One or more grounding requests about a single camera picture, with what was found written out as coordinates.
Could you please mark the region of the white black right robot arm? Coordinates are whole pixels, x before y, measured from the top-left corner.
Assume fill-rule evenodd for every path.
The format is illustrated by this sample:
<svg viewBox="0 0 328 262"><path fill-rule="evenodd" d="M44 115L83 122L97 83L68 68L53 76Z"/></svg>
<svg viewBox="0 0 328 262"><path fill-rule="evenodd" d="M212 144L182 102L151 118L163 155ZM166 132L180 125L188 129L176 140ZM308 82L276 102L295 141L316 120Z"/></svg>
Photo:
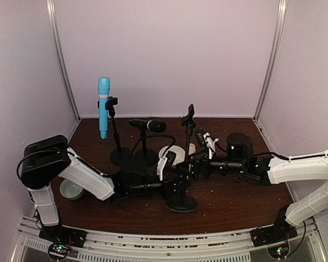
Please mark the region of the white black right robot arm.
<svg viewBox="0 0 328 262"><path fill-rule="evenodd" d="M291 181L323 180L324 184L303 199L279 210L274 225L294 228L328 208L328 150L302 156L274 152L254 153L251 137L231 133L226 138L227 155L211 159L189 159L176 165L192 166L193 177L202 174L240 175L250 184L270 186Z"/></svg>

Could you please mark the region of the black microphone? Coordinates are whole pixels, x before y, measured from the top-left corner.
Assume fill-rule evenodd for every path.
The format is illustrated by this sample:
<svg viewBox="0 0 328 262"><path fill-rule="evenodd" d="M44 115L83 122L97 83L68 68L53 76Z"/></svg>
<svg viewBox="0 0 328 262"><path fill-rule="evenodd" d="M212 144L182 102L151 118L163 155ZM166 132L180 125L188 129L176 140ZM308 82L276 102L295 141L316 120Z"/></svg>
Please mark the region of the black microphone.
<svg viewBox="0 0 328 262"><path fill-rule="evenodd" d="M149 130L154 133L163 133L167 129L164 122L157 120L132 119L129 120L129 124L139 130Z"/></svg>

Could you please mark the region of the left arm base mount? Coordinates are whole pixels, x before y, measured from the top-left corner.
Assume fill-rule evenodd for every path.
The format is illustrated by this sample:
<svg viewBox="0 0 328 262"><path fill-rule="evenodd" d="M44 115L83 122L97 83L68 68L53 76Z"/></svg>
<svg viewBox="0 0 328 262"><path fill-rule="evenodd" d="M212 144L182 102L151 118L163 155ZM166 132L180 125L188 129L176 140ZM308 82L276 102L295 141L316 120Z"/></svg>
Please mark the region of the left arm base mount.
<svg viewBox="0 0 328 262"><path fill-rule="evenodd" d="M40 213L37 211L36 226L39 228L39 237L50 242L47 254L52 261L66 259L75 252L73 247L83 248L87 235L85 230L63 226L59 211L57 211L57 215L58 224L47 226L43 224Z"/></svg>

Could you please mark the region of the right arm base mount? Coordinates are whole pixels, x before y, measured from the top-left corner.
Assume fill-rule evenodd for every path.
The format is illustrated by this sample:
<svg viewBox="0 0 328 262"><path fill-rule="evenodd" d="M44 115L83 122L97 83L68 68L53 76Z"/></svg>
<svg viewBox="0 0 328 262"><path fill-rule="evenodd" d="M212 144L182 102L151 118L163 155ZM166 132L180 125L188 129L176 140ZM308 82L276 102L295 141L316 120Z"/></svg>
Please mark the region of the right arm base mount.
<svg viewBox="0 0 328 262"><path fill-rule="evenodd" d="M282 260L289 257L289 241L298 234L295 227L282 219L277 219L273 225L253 229L250 235L254 247L266 247L271 258Z"/></svg>

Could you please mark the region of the black microphone stand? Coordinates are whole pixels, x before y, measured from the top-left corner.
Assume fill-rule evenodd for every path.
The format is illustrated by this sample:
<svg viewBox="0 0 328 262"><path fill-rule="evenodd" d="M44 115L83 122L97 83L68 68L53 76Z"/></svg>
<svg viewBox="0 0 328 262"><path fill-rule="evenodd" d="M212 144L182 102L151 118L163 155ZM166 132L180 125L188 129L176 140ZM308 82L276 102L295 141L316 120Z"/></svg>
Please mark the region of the black microphone stand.
<svg viewBox="0 0 328 262"><path fill-rule="evenodd" d="M141 119L132 119L129 121L129 124L133 127L136 127L140 130L140 138L142 142L142 149L138 150L134 154L136 160L143 160L147 163L147 166L153 166L156 162L157 155L156 152L150 148L147 148L147 130L150 129L150 123L152 120L141 120Z"/></svg>
<svg viewBox="0 0 328 262"><path fill-rule="evenodd" d="M181 126L185 127L185 160L189 159L189 144L191 136L193 135L194 128L196 127L194 121L195 109L194 105L190 104L188 107L188 114L182 118ZM197 207L197 201L191 196L186 196L186 191L181 191L175 196L166 200L166 206L174 211L179 213L188 213L192 212Z"/></svg>
<svg viewBox="0 0 328 262"><path fill-rule="evenodd" d="M120 142L120 135L116 126L115 120L115 108L118 105L118 98L109 96L106 103L106 109L108 110L108 116L110 116L112 128L113 128L113 138L116 148L110 153L110 161L115 165L121 165L126 163L132 156L131 150L127 147L122 147Z"/></svg>

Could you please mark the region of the blue microphone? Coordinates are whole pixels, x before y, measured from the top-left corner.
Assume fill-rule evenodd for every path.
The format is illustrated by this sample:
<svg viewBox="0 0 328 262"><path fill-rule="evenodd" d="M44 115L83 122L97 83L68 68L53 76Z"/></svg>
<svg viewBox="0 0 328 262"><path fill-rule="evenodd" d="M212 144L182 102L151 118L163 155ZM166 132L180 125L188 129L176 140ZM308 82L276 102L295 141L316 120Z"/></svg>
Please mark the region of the blue microphone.
<svg viewBox="0 0 328 262"><path fill-rule="evenodd" d="M108 132L108 110L106 103L110 93L110 78L101 77L98 81L98 108L99 108L99 131L102 139L107 138Z"/></svg>

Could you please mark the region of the black front microphone stand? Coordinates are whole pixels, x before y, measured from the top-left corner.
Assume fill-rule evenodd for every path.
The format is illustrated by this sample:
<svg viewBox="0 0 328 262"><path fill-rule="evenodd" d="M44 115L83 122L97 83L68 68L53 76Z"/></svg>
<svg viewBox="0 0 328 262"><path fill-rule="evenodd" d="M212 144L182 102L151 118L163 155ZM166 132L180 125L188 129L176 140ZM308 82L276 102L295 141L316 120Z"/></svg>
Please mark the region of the black front microphone stand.
<svg viewBox="0 0 328 262"><path fill-rule="evenodd" d="M113 138L116 148L110 153L110 161L115 165L121 165L126 163L132 156L131 150L127 147L122 147L120 142L120 135L116 126L115 120L115 108L118 105L118 98L109 96L106 103L106 109L108 110L108 116L110 116L112 128L113 128Z"/></svg>

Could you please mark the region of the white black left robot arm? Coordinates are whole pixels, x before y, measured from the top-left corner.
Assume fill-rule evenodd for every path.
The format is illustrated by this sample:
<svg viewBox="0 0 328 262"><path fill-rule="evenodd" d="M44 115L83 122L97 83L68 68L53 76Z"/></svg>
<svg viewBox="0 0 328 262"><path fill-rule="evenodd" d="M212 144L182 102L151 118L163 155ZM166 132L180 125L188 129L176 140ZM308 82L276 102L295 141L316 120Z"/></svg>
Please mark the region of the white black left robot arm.
<svg viewBox="0 0 328 262"><path fill-rule="evenodd" d="M45 228L61 226L61 216L50 183L56 177L71 181L93 194L98 200L118 203L130 196L147 196L159 191L168 199L186 188L181 177L167 166L172 151L160 160L159 174L147 173L143 160L130 159L120 170L107 175L82 159L67 144L67 138L56 135L32 143L16 167L16 175L28 189Z"/></svg>

